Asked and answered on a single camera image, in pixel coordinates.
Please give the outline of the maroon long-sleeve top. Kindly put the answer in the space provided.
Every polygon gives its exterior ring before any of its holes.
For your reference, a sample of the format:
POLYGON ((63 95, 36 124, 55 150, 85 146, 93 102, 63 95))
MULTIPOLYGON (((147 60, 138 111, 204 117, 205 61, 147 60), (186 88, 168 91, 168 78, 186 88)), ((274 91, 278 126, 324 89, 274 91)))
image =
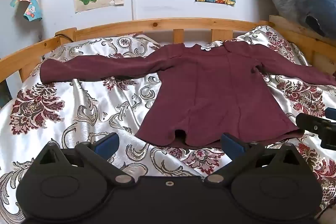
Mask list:
POLYGON ((276 51, 246 42, 226 41, 206 51, 199 45, 170 44, 147 57, 78 56, 41 66, 44 84, 139 79, 157 73, 161 87, 136 136, 153 145, 205 147, 223 133, 244 141, 271 144, 302 135, 264 81, 264 73, 315 85, 335 78, 297 65, 276 51))

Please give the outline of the floral satin bedspread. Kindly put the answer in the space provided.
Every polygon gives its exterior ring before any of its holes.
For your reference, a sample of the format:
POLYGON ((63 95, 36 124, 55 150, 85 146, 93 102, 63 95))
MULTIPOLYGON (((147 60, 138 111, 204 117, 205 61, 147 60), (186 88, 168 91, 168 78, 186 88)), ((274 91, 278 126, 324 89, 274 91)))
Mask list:
MULTIPOLYGON (((68 61, 95 54, 145 57, 161 47, 151 38, 127 35, 69 43, 47 53, 46 58, 68 61)), ((308 65, 300 50, 271 27, 256 27, 236 40, 262 44, 293 63, 308 65)), ((143 175, 205 178, 230 162, 219 148, 159 148, 134 136, 161 87, 156 73, 137 80, 74 80, 45 86, 40 81, 39 67, 14 99, 1 108, 1 223, 24 221, 16 188, 49 141, 60 148, 73 148, 82 141, 94 143, 116 132, 120 147, 109 162, 135 179, 143 175)), ((292 121, 301 112, 325 118, 324 110, 335 108, 335 87, 314 86, 285 76, 265 75, 264 80, 292 121)), ((319 223, 335 223, 335 212, 329 210, 335 210, 335 151, 321 148, 318 136, 307 131, 303 137, 288 141, 296 146, 321 184, 323 213, 319 223)))

